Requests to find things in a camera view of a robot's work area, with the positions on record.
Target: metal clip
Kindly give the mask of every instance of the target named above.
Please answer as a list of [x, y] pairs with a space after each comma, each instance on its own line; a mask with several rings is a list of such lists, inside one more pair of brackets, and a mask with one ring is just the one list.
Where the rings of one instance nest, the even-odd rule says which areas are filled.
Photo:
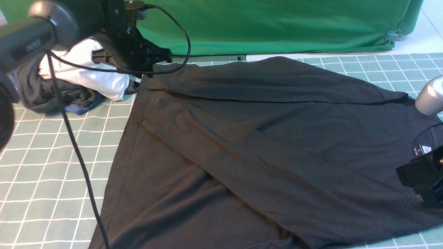
[[395, 31], [389, 31], [386, 35], [385, 43], [387, 42], [398, 42], [402, 40], [403, 34], [401, 33], [400, 29], [397, 29]]

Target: black plastic mount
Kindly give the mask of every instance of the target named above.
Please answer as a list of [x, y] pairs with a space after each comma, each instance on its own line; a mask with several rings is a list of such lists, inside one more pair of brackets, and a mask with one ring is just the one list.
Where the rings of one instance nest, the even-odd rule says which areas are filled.
[[[172, 62], [170, 49], [161, 48], [143, 38], [137, 29], [137, 20], [144, 19], [145, 3], [143, 1], [119, 0], [106, 2], [107, 25], [102, 32], [93, 37], [103, 49], [92, 51], [91, 60], [114, 66], [120, 70], [153, 71], [158, 62]], [[142, 78], [143, 74], [132, 74]]]
[[423, 208], [443, 208], [443, 146], [396, 170], [401, 184], [414, 190]]

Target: size tag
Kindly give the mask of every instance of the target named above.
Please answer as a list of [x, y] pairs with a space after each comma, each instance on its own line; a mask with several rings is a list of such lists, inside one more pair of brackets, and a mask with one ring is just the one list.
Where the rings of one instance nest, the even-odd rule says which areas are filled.
[[413, 147], [413, 152], [414, 152], [415, 156], [422, 156], [422, 155], [429, 153], [431, 151], [432, 151], [432, 147], [429, 147], [426, 145], [418, 144]]

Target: pile of clothes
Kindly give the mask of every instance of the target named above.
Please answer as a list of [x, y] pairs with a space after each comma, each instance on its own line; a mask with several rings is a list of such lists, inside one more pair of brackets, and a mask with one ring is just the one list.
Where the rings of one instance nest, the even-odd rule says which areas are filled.
[[[95, 64], [91, 53], [101, 49], [93, 39], [85, 39], [69, 51], [53, 51], [69, 62], [99, 68], [116, 69], [106, 64]], [[82, 115], [100, 105], [106, 98], [121, 101], [126, 94], [138, 90], [139, 79], [127, 74], [105, 73], [80, 69], [53, 59], [55, 76], [63, 97], [65, 110]], [[23, 106], [36, 113], [50, 113], [58, 110], [49, 62], [45, 54], [24, 63], [12, 75], [13, 82]]]

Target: power cord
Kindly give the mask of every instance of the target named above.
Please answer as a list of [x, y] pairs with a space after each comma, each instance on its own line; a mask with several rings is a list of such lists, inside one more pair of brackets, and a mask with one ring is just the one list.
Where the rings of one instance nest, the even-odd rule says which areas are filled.
[[69, 66], [73, 66], [73, 67], [76, 67], [76, 68], [81, 68], [81, 69], [85, 69], [85, 70], [90, 70], [90, 71], [97, 71], [97, 72], [105, 72], [105, 73], [120, 73], [120, 74], [146, 74], [146, 75], [155, 75], [155, 74], [170, 74], [170, 73], [174, 73], [174, 72], [177, 72], [178, 70], [180, 70], [180, 69], [182, 69], [185, 65], [186, 65], [186, 63], [188, 62], [188, 60], [189, 60], [189, 57], [190, 57], [190, 55], [191, 55], [191, 41], [190, 41], [190, 39], [189, 39], [189, 36], [188, 36], [188, 34], [186, 33], [186, 31], [185, 31], [185, 29], [182, 27], [182, 25], [180, 25], [180, 23], [169, 13], [169, 12], [167, 12], [165, 9], [163, 9], [162, 7], [160, 7], [160, 6], [157, 6], [157, 5], [153, 5], [153, 4], [147, 4], [147, 5], [145, 5], [145, 9], [144, 10], [147, 10], [147, 9], [153, 9], [153, 8], [155, 8], [155, 9], [158, 9], [158, 10], [160, 10], [161, 12], [163, 12], [163, 13], [165, 13], [178, 27], [179, 27], [179, 29], [180, 29], [180, 31], [185, 35], [185, 37], [186, 37], [186, 41], [187, 41], [187, 43], [188, 43], [188, 52], [187, 52], [187, 54], [186, 54], [186, 58], [185, 58], [185, 60], [183, 61], [183, 63], [180, 65], [180, 66], [178, 66], [177, 68], [175, 68], [175, 69], [172, 69], [172, 70], [166, 70], [166, 71], [158, 71], [158, 72], [146, 72], [146, 71], [134, 71], [134, 70], [114, 70], [114, 69], [100, 69], [100, 68], [93, 68], [93, 67], [88, 67], [88, 66], [82, 66], [82, 65], [78, 65], [78, 64], [75, 64], [75, 63], [72, 63], [72, 62], [69, 62], [69, 61], [67, 61], [67, 60], [64, 60], [64, 59], [62, 59], [62, 58], [60, 58], [60, 57], [58, 57], [57, 55], [55, 55], [52, 51], [49, 51], [49, 53], [50, 53], [50, 55], [54, 58], [54, 59], [56, 59], [56, 60], [58, 60], [58, 61], [60, 61], [60, 62], [62, 62], [62, 63], [64, 63], [64, 64], [67, 64], [67, 65], [69, 65]]
[[87, 188], [88, 188], [88, 193], [89, 193], [89, 198], [91, 200], [92, 209], [93, 209], [93, 212], [94, 212], [95, 219], [97, 220], [97, 224], [98, 224], [98, 227], [100, 229], [101, 235], [103, 237], [103, 242], [104, 242], [104, 245], [105, 245], [105, 249], [110, 249], [111, 248], [109, 246], [108, 236], [106, 234], [105, 227], [103, 226], [103, 222], [102, 222], [102, 220], [100, 218], [100, 214], [99, 214], [98, 209], [97, 209], [97, 204], [95, 202], [95, 198], [94, 198], [94, 194], [93, 194], [93, 190], [92, 190], [92, 185], [91, 185], [91, 180], [89, 179], [88, 170], [86, 168], [86, 165], [85, 165], [85, 162], [83, 160], [82, 154], [80, 153], [80, 149], [78, 148], [77, 142], [76, 142], [75, 137], [74, 137], [74, 133], [73, 133], [72, 128], [71, 128], [71, 124], [69, 123], [69, 119], [68, 119], [68, 116], [66, 114], [66, 110], [64, 108], [64, 104], [63, 104], [63, 100], [62, 100], [62, 95], [61, 95], [60, 90], [58, 88], [57, 78], [55, 77], [55, 70], [54, 70], [54, 65], [52, 64], [52, 58], [55, 58], [56, 60], [58, 60], [58, 61], [60, 61], [60, 62], [62, 62], [64, 64], [67, 64], [69, 66], [73, 66], [73, 67], [77, 67], [77, 68], [81, 68], [81, 69], [85, 69], [85, 70], [98, 71], [98, 72], [121, 73], [121, 74], [150, 74], [150, 75], [154, 75], [154, 74], [170, 74], [170, 73], [177, 72], [178, 70], [182, 69], [186, 65], [188, 60], [189, 60], [190, 52], [191, 52], [191, 42], [190, 42], [189, 36], [186, 33], [186, 31], [183, 29], [183, 27], [180, 25], [180, 23], [170, 13], [168, 13], [162, 7], [159, 7], [159, 6], [156, 6], [156, 5], [152, 5], [152, 4], [147, 4], [145, 7], [146, 7], [146, 9], [156, 8], [156, 9], [161, 10], [163, 13], [165, 13], [179, 27], [179, 29], [185, 35], [187, 43], [188, 43], [188, 52], [187, 52], [185, 60], [183, 61], [183, 64], [180, 65], [179, 67], [177, 67], [176, 69], [167, 70], [167, 71], [159, 71], [159, 72], [98, 69], [98, 68], [92, 68], [92, 67], [77, 65], [77, 64], [71, 63], [69, 61], [66, 61], [66, 60], [56, 56], [50, 50], [47, 52], [49, 69], [51, 71], [51, 77], [52, 77], [52, 80], [54, 82], [54, 91], [55, 91], [55, 94], [56, 94], [57, 99], [58, 99], [58, 105], [59, 105], [60, 111], [62, 112], [63, 120], [65, 121], [66, 129], [68, 130], [68, 134], [69, 134], [69, 138], [71, 139], [72, 146], [74, 147], [74, 151], [77, 154], [78, 160], [80, 162], [80, 166], [82, 168], [83, 175], [85, 176], [85, 181], [86, 181], [86, 185], [87, 185]]
[[83, 160], [82, 154], [80, 153], [80, 149], [78, 148], [77, 142], [75, 141], [74, 133], [72, 132], [71, 124], [69, 123], [68, 116], [66, 114], [66, 110], [63, 107], [63, 100], [60, 90], [58, 88], [57, 78], [55, 77], [54, 65], [52, 64], [52, 57], [50, 52], [47, 52], [49, 70], [51, 71], [51, 77], [54, 82], [54, 91], [57, 96], [58, 106], [63, 115], [63, 120], [65, 121], [66, 129], [68, 130], [69, 138], [71, 139], [72, 146], [74, 147], [75, 154], [77, 154], [78, 161], [80, 162], [80, 166], [82, 167], [83, 174], [85, 176], [86, 185], [88, 188], [89, 198], [91, 199], [92, 210], [94, 211], [95, 219], [97, 220], [97, 224], [100, 228], [101, 234], [103, 236], [103, 241], [105, 243], [105, 248], [110, 249], [108, 236], [106, 235], [105, 227], [103, 226], [103, 222], [101, 221], [100, 214], [98, 213], [97, 204], [95, 203], [94, 194], [92, 192], [91, 180], [89, 179], [88, 169], [86, 168], [85, 162]]

